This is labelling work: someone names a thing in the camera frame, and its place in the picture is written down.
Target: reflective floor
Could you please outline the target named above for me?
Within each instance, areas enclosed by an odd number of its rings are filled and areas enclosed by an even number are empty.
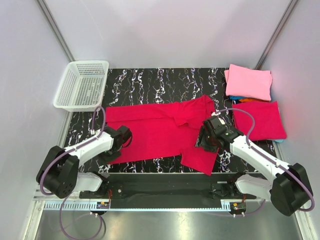
[[[248,212],[258,207],[248,203]],[[63,225],[72,237],[87,239],[99,228],[99,220],[84,211],[64,211]],[[107,212],[97,240],[301,240],[294,216],[281,215],[266,203],[256,215],[216,216],[208,212]],[[60,231],[59,212],[44,211],[37,240],[67,239]]]

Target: white plastic basket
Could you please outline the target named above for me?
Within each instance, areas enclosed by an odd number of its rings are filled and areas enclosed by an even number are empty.
[[[73,61],[64,71],[53,105],[69,112],[93,112],[102,103],[107,61]]]

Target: black marble table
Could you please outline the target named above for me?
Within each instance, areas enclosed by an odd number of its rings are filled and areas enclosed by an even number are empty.
[[[127,106],[138,104],[163,104],[182,102],[208,95],[216,110],[230,108],[233,101],[226,96],[226,68],[144,68],[109,69],[102,106]],[[95,129],[102,126],[102,112],[97,114]],[[74,145],[90,137],[92,112],[74,112],[64,146]],[[232,112],[225,111],[222,118],[233,125]],[[272,155],[272,141],[256,142]],[[255,172],[241,158],[220,149],[215,160],[213,173]],[[146,159],[136,162],[105,164],[94,157],[79,169],[81,172],[109,173],[196,173],[181,165],[181,155]]]

